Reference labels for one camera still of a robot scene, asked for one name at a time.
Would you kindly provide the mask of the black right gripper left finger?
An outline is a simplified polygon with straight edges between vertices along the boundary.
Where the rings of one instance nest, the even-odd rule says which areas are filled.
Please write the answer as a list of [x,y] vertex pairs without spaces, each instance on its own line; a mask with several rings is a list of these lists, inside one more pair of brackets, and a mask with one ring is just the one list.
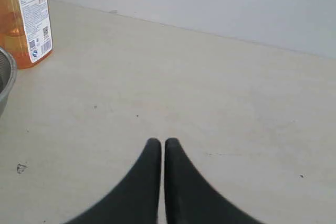
[[157,223],[160,183],[161,143],[150,138],[115,188],[68,223]]

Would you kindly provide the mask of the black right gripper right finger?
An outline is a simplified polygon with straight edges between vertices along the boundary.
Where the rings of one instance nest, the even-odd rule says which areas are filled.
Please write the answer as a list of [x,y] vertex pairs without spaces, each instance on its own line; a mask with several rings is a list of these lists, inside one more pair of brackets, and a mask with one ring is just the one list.
[[207,182],[176,138],[165,141],[164,201],[167,223],[260,223]]

